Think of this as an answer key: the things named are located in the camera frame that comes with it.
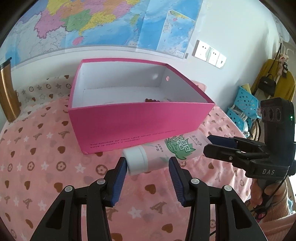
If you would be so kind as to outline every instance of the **camera lens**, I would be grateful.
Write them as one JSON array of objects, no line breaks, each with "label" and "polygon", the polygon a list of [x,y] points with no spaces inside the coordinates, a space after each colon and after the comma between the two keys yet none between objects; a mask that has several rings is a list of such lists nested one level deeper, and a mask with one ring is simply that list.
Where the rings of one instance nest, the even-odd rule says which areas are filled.
[{"label": "camera lens", "polygon": [[268,109],[268,117],[271,121],[274,119],[274,111],[271,108]]},{"label": "camera lens", "polygon": [[263,118],[266,117],[266,111],[265,111],[265,109],[263,109],[263,111],[262,111],[262,116],[263,116]]},{"label": "camera lens", "polygon": [[281,120],[281,111],[279,109],[276,109],[276,120],[277,121]]}]

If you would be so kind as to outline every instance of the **pink box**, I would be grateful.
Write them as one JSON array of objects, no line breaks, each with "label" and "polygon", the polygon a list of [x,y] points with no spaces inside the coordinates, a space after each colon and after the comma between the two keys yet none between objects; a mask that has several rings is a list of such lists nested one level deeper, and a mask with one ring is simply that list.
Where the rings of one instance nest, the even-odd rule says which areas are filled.
[{"label": "pink box", "polygon": [[82,152],[91,154],[196,130],[213,106],[168,64],[96,58],[81,61],[68,111]]}]

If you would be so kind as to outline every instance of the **black handbag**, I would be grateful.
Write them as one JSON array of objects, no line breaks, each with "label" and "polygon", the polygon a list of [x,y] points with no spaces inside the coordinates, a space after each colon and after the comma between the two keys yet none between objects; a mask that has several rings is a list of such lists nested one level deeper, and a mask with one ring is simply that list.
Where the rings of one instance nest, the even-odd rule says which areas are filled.
[{"label": "black handbag", "polygon": [[267,76],[261,77],[259,80],[258,88],[261,89],[264,93],[274,97],[274,93],[276,91],[276,82],[274,81],[274,77],[272,74],[268,74]]}]

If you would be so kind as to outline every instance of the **mustard yellow garment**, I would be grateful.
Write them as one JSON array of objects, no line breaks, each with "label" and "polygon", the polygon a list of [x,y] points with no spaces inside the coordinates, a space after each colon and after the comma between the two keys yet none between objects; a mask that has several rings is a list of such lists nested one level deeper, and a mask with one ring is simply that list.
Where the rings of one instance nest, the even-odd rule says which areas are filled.
[{"label": "mustard yellow garment", "polygon": [[[255,90],[256,86],[258,85],[261,77],[267,75],[267,72],[269,71],[273,61],[274,61],[273,59],[269,59],[262,66],[255,82],[253,83],[253,85],[251,87],[252,93]],[[271,71],[270,71],[270,73],[274,76],[275,79],[277,78],[277,72],[278,72],[278,61],[276,60]],[[295,80],[294,80],[294,77],[291,74],[291,72],[287,71],[287,78],[284,78],[283,76],[281,76],[277,85],[276,85],[276,91],[274,93],[274,98],[281,97],[283,99],[292,101],[293,96],[294,96],[294,92],[295,92]]]}]

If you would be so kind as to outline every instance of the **wall socket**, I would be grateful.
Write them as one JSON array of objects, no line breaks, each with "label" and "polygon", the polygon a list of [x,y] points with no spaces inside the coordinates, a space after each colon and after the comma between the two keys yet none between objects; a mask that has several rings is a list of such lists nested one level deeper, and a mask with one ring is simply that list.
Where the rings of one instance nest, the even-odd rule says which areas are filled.
[{"label": "wall socket", "polygon": [[222,68],[226,62],[226,57],[223,54],[200,40],[196,42],[196,51],[193,56],[218,68]]}]

